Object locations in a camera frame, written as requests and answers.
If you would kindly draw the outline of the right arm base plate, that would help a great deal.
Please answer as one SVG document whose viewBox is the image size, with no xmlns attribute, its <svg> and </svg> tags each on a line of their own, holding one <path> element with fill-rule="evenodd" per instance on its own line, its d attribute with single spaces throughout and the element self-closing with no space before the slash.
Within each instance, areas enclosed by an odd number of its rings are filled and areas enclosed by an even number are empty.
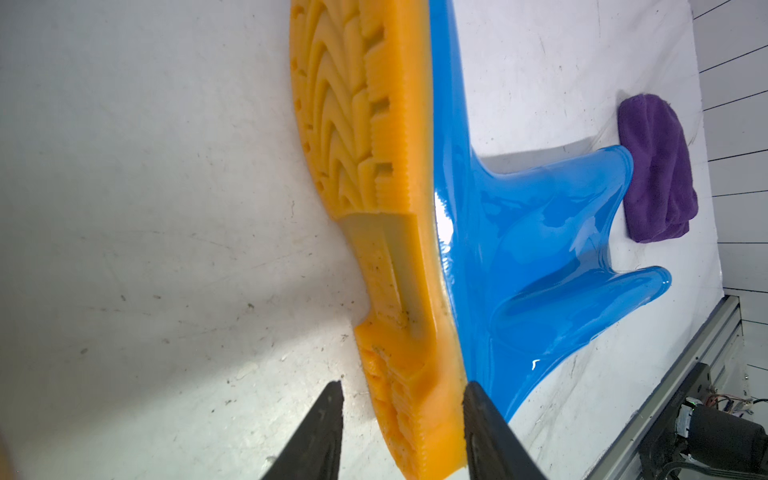
<svg viewBox="0 0 768 480">
<path fill-rule="evenodd" d="M 681 406 L 688 398 L 703 401 L 709 395 L 710 386 L 710 366 L 696 363 L 640 442 L 638 453 L 642 479 L 655 479 L 667 463 L 682 459 L 681 451 L 686 440 L 676 430 Z"/>
</svg>

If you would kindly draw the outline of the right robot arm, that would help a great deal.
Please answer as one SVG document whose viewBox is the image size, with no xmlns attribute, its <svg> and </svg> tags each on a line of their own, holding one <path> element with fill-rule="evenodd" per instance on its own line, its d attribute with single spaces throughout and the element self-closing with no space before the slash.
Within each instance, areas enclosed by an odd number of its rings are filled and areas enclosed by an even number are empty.
<svg viewBox="0 0 768 480">
<path fill-rule="evenodd" d="M 767 432 L 758 423 L 701 403 L 685 402 L 675 430 L 696 461 L 713 468 L 767 474 Z"/>
</svg>

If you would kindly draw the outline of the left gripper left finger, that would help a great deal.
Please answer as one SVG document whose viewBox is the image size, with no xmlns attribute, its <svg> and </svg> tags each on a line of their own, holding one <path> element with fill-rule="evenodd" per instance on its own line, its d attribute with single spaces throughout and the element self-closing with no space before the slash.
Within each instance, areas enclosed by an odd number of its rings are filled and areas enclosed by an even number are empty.
<svg viewBox="0 0 768 480">
<path fill-rule="evenodd" d="M 343 403 L 342 383 L 338 380 L 329 382 L 262 478 L 337 479 L 342 448 Z"/>
</svg>

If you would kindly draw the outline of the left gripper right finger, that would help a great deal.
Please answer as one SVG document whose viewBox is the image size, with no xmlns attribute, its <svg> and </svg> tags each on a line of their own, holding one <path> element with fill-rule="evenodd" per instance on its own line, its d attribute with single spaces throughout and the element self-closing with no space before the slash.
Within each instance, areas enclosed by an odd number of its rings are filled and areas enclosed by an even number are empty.
<svg viewBox="0 0 768 480">
<path fill-rule="evenodd" d="M 545 480 L 482 386 L 463 395 L 464 436 L 471 480 Z"/>
</svg>

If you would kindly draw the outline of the blue rubber boot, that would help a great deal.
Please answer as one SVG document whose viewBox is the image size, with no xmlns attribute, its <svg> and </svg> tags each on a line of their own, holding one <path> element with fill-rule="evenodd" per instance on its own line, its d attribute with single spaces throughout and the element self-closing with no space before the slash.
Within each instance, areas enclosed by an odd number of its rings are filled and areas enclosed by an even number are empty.
<svg viewBox="0 0 768 480">
<path fill-rule="evenodd" d="M 632 157 L 487 170 L 448 1 L 295 1 L 289 31 L 300 144 L 370 300 L 355 337 L 375 415 L 406 478 L 444 479 L 467 462 L 467 383 L 509 420 L 669 288 L 664 268 L 610 264 Z"/>
</svg>

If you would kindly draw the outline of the purple cloth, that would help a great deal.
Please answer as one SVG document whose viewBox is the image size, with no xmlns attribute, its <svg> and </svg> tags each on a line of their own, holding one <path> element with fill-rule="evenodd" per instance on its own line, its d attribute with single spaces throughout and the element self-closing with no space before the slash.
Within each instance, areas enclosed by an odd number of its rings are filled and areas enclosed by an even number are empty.
<svg viewBox="0 0 768 480">
<path fill-rule="evenodd" d="M 620 144 L 633 159 L 624 197 L 629 237 L 637 243 L 680 238 L 699 211 L 682 124 L 671 105 L 653 94 L 624 100 L 618 108 Z"/>
</svg>

